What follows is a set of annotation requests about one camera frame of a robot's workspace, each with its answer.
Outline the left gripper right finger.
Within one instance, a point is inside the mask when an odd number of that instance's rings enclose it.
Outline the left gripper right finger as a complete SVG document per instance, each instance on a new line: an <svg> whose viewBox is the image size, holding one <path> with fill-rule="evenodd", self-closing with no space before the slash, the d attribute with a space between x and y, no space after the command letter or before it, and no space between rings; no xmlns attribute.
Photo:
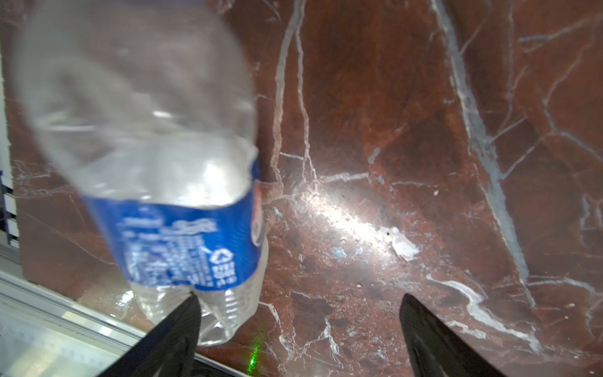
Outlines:
<svg viewBox="0 0 603 377"><path fill-rule="evenodd" d="M413 295L404 295L399 318L415 376L504 377Z"/></svg>

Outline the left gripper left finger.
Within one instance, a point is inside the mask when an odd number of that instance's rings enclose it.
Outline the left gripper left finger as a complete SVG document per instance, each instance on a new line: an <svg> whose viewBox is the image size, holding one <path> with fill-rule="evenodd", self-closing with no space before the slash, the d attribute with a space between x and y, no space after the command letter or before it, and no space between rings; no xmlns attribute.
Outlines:
<svg viewBox="0 0 603 377"><path fill-rule="evenodd" d="M100 376L190 376L200 325L200 304L190 295Z"/></svg>

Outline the water bottle blue label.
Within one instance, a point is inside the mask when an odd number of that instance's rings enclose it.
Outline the water bottle blue label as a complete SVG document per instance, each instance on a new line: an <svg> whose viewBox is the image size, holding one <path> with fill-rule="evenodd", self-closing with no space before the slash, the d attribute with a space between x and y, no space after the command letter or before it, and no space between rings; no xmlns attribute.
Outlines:
<svg viewBox="0 0 603 377"><path fill-rule="evenodd" d="M16 86L45 157L79 192L144 315L190 296L198 343L258 308L268 258L254 85L209 1L41 1Z"/></svg>

